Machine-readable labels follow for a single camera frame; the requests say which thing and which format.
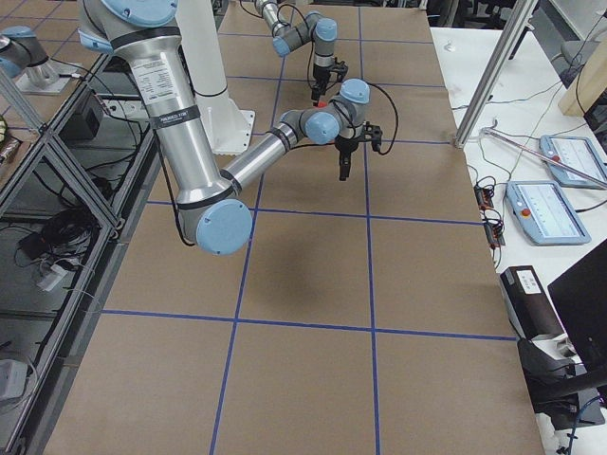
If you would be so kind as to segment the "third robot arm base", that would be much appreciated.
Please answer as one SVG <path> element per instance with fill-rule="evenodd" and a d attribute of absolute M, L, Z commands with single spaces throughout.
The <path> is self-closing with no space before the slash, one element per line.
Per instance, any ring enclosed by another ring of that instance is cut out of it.
<path fill-rule="evenodd" d="M 1 68 L 25 94 L 58 95 L 70 78 L 61 77 L 62 66 L 50 60 L 34 31 L 26 26 L 1 30 Z"/>

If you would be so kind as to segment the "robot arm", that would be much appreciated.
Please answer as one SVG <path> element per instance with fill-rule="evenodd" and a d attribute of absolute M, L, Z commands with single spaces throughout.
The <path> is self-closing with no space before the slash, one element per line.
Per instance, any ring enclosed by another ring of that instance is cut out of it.
<path fill-rule="evenodd" d="M 284 113 L 255 145 L 225 168 L 215 154 L 246 119 L 230 99 L 212 5 L 207 1 L 82 1 L 82 44 L 126 61 L 179 187 L 175 221 L 183 238 L 216 255 L 247 243 L 252 217 L 241 190 L 300 141 L 333 144 L 340 177 L 360 143 L 374 149 L 381 129 L 369 123 L 368 84 L 345 80 L 325 106 Z"/>
<path fill-rule="evenodd" d="M 244 12 L 265 21 L 272 36 L 274 50 L 281 58 L 307 44 L 312 45 L 308 64 L 312 65 L 314 81 L 309 79 L 309 69 L 306 70 L 306 80 L 311 90 L 312 103 L 319 107 L 327 90 L 343 82 L 348 72 L 347 63 L 335 55 L 338 23 L 318 11 L 303 14 L 294 5 L 280 5 L 277 1 L 253 1 L 255 13 L 246 9 L 242 1 L 239 4 Z M 292 8 L 297 12 L 301 17 L 300 23 L 293 25 L 288 22 L 282 15 L 283 8 Z"/>

